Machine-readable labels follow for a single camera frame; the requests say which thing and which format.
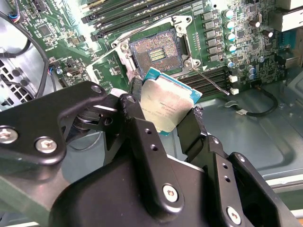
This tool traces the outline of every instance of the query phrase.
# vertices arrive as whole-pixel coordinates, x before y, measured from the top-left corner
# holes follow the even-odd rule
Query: mounting screw
[[[163,193],[165,198],[170,202],[176,202],[178,200],[178,193],[176,189],[170,185],[163,186]]]
[[[123,44],[123,45],[121,45],[121,50],[123,50],[123,51],[127,51],[128,50],[128,45],[127,44]]]
[[[57,149],[57,143],[51,138],[42,138],[36,142],[36,149],[42,153],[50,154]]]
[[[234,208],[228,207],[227,208],[227,214],[230,217],[230,219],[233,221],[233,223],[235,223],[236,225],[241,224],[240,215],[238,214],[238,212]]]
[[[91,86],[91,89],[94,92],[97,92],[97,93],[101,93],[102,92],[101,88],[99,86],[96,86],[96,85]]]
[[[245,162],[245,159],[243,158],[242,155],[238,155],[238,158],[241,160],[241,162]]]
[[[182,27],[181,27],[181,26],[177,26],[177,27],[176,27],[176,30],[177,30],[178,32],[181,32],[181,31],[182,31]]]
[[[279,108],[280,108],[280,109],[284,109],[285,106],[286,106],[285,103],[280,103],[280,104],[279,104]]]
[[[18,133],[13,129],[0,129],[0,143],[9,144],[18,139]]]

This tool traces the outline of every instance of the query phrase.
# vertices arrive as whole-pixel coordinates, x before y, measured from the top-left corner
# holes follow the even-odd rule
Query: ram slot
[[[92,39],[97,40],[98,38],[103,38],[104,36],[114,32],[120,28],[129,26],[133,23],[139,23],[139,22],[143,23],[144,22],[144,24],[146,25],[147,24],[146,20],[150,19],[151,17],[153,17],[153,18],[152,18],[152,20],[149,20],[149,21],[154,22],[156,20],[163,18],[164,16],[177,12],[181,9],[189,7],[192,4],[194,4],[196,2],[200,2],[200,1],[201,0],[178,0],[177,2],[173,1],[173,4],[171,4],[171,5],[167,5],[163,8],[156,9],[152,12],[147,12],[146,14],[143,14],[139,17],[133,17],[132,19],[130,19],[128,21],[124,21],[119,24],[115,24],[114,21],[111,21],[110,23],[107,23],[107,24],[102,24],[101,28],[104,28],[104,29],[99,31],[96,35],[93,35],[94,37],[92,36]]]
[[[101,9],[97,10],[96,12],[94,12],[92,14],[89,14],[89,15],[83,17],[81,20],[84,24],[86,24],[86,23],[91,22],[95,19],[98,19],[100,17],[100,15],[102,15],[102,14],[108,13],[108,12],[110,12],[110,11],[116,9],[116,8],[123,7],[123,6],[125,6],[129,3],[132,3],[133,1],[134,0],[124,0],[124,1],[117,2],[115,4],[111,4],[111,2],[109,2],[109,3],[107,3],[107,2],[100,3],[99,5],[96,5],[94,7],[90,7],[89,9],[95,9],[98,6],[104,5],[104,6],[102,6]]]
[[[230,87],[227,79],[229,75],[227,67],[205,72],[204,75],[223,89],[228,89]],[[212,84],[198,74],[180,79],[179,81],[202,92],[203,97],[220,93]]]
[[[149,7],[151,4],[157,4],[159,2],[162,2],[163,0],[137,0],[133,1],[132,3],[129,3],[123,7],[115,8],[108,13],[94,13],[92,15],[92,19],[98,19],[98,22],[94,23],[93,25],[97,25],[100,23],[108,23],[110,21],[119,19],[121,17],[124,17],[126,15],[129,15],[131,13],[135,13],[141,9],[145,9]]]

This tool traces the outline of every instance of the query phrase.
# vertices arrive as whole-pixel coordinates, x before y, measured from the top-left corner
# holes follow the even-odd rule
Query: metal wire
[[[101,135],[102,135],[102,132],[100,131],[100,132],[99,132],[99,135],[98,135],[98,137],[95,139],[95,141],[94,141],[92,144],[90,144],[89,146],[85,147],[85,148],[75,148],[75,147],[73,147],[72,145],[69,145],[69,147],[72,148],[72,149],[75,150],[75,151],[86,151],[86,150],[88,150],[88,149],[91,149],[92,147],[94,147],[94,146],[96,145],[96,143],[98,143],[98,141],[99,141],[100,138],[101,138]]]

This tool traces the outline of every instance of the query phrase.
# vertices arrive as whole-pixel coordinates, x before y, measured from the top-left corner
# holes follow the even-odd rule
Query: screw
[[[130,102],[132,102],[132,103],[135,103],[135,102],[136,102],[136,100],[134,100],[134,98],[131,97],[131,96],[128,96],[128,97],[127,97],[127,100],[130,101]]]
[[[238,158],[241,160],[241,162],[245,162],[245,159],[243,158],[242,155],[238,155]]]
[[[127,45],[127,44],[123,44],[123,45],[121,46],[121,50],[127,51],[127,50],[128,50],[128,45]]]
[[[63,70],[60,69],[60,68],[57,68],[57,69],[56,69],[56,73],[57,73],[58,75],[62,75],[62,74],[63,74]]]
[[[99,86],[93,85],[93,86],[91,86],[91,89],[92,89],[94,92],[97,92],[97,93],[101,93],[101,92],[102,92],[102,90],[101,90],[101,88],[100,88]]]
[[[18,139],[18,133],[13,129],[0,129],[0,143],[9,144]]]
[[[36,142],[36,149],[42,153],[50,154],[57,149],[57,143],[51,138],[42,138]]]
[[[228,214],[229,218],[233,221],[233,223],[235,223],[236,225],[241,224],[240,215],[234,208],[228,207],[227,214]]]
[[[185,66],[186,66],[186,67],[190,67],[190,66],[191,66],[191,63],[188,62],[188,61],[186,61],[186,62],[185,62]]]
[[[170,202],[176,202],[178,200],[178,193],[176,189],[170,185],[163,186],[163,193],[165,198]]]
[[[219,144],[219,143],[220,143],[219,140],[218,140],[217,138],[215,138],[215,137],[213,137],[213,141],[214,141],[216,144]]]
[[[280,103],[280,104],[279,104],[279,108],[280,108],[280,109],[284,109],[285,106],[286,106],[285,103]]]
[[[177,26],[176,29],[177,29],[179,32],[182,31],[182,27],[180,27],[180,26]]]

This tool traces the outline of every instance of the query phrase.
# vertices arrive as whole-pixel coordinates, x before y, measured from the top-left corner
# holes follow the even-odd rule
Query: green circuit board
[[[14,9],[14,0],[6,1]],[[128,90],[130,74],[144,77],[143,69],[149,64],[181,81],[190,81],[187,84],[205,96],[218,95],[218,91],[209,83],[202,78],[194,79],[196,73],[186,69],[189,57],[193,63],[197,62],[196,69],[212,77],[224,89],[233,87],[242,91],[249,89],[252,81],[271,83],[285,76],[285,70],[279,68],[275,60],[281,47],[281,33],[268,26],[268,13],[275,9],[275,0],[255,3],[251,3],[251,0],[19,2],[22,25],[45,49],[50,65],[56,70],[64,87],[91,80],[107,91],[113,87]],[[226,16],[228,10],[232,13],[229,17]],[[191,19],[186,27],[187,37],[179,36],[178,28],[171,21],[164,23],[168,15]],[[261,26],[252,26],[250,22],[258,21],[260,17]],[[121,53],[114,51],[94,64],[92,69],[87,68],[114,48],[115,41],[122,35],[156,22],[156,26],[136,33],[127,40],[129,46],[122,50],[126,57],[124,60],[121,59]],[[234,24],[232,28],[227,26],[228,22]],[[273,31],[273,36],[265,37],[262,33],[264,30]],[[230,33],[235,36],[233,40],[228,40],[227,35]],[[166,48],[168,43],[160,39],[168,34],[176,43],[170,49]],[[160,40],[160,43],[152,45],[155,40]],[[134,50],[134,44],[137,50],[143,45],[147,46],[145,55],[139,57],[141,55]],[[235,51],[229,51],[230,46],[235,47]],[[169,51],[174,51],[174,58],[170,58]],[[255,69],[252,77],[248,75],[248,66]],[[232,74],[231,68],[236,69],[238,77],[238,81],[233,84],[228,80]]]

